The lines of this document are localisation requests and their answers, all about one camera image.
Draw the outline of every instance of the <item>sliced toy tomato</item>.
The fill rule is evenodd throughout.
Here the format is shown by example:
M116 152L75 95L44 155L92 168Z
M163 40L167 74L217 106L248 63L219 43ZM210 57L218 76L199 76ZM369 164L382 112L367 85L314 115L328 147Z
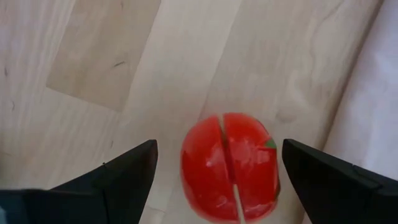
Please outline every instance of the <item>sliced toy tomato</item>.
M237 223L239 204L247 222L264 218L276 206L275 142L263 125L248 115L227 113L197 123L183 142L180 168L189 204L211 222Z

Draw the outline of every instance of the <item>wood grain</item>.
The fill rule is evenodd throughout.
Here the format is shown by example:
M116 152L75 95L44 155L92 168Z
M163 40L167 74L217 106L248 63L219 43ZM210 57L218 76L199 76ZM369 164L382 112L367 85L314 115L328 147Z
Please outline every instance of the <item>wood grain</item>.
M198 119L240 0L164 0L115 133L114 157L145 139L159 145L148 206L165 211L182 139Z
M47 86L121 111L160 0L77 0Z
M1 2L1 187L54 187L110 148L117 112L45 87L74 3Z
M279 147L319 146L378 3L163 0L157 13L159 0L2 0L0 187L54 187L157 139L142 222L206 223L178 179L188 129L242 111ZM298 223L280 177L266 223Z
M377 5L368 0L243 1L200 118L245 112L263 122L279 149L284 138L322 147ZM298 223L303 210L279 161L279 204L262 223ZM187 206L180 197L169 204L174 208L166 211L164 223L191 222L191 216L175 213Z

